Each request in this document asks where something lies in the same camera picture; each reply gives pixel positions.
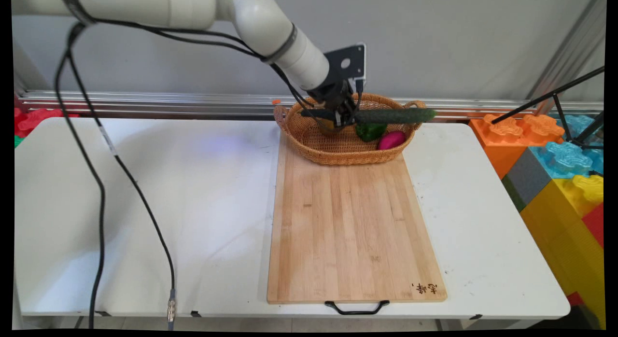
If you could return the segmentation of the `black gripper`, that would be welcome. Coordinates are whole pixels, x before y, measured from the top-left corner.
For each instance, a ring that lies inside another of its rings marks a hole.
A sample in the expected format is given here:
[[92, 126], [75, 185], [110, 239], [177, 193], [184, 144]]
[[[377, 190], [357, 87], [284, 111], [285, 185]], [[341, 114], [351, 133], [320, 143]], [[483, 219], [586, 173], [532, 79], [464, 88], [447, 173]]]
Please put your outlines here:
[[322, 85], [307, 93], [333, 115], [333, 129], [355, 124], [360, 102], [353, 99], [352, 87], [347, 79]]

